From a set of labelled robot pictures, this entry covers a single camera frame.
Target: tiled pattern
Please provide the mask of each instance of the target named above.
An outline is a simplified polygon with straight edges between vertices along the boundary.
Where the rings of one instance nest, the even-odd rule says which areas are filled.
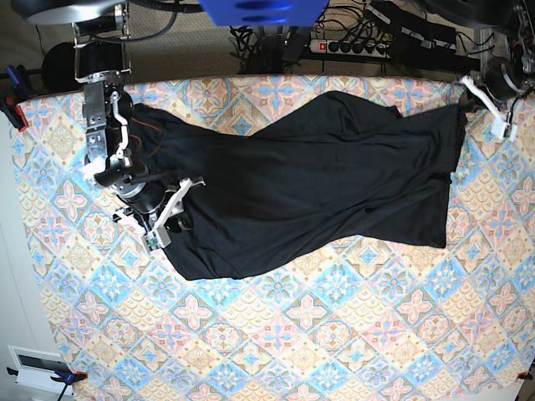
[[[256,77],[129,87],[135,102],[252,135],[341,90],[414,114],[455,100],[406,79]],[[118,201],[81,178],[81,94],[23,104],[12,131],[28,247],[77,399],[431,400],[511,385],[535,356],[535,103],[516,144],[470,116],[445,250],[360,236],[262,277],[185,282]]]

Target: black dress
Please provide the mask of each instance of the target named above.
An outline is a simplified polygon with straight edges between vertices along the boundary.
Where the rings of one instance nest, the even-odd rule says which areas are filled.
[[[402,118],[329,92],[251,137],[142,104],[134,117],[161,129],[131,124],[150,170],[206,182],[185,198],[194,229],[171,234],[165,248],[186,280],[256,276],[355,234],[446,246],[450,173],[466,123],[457,105]]]

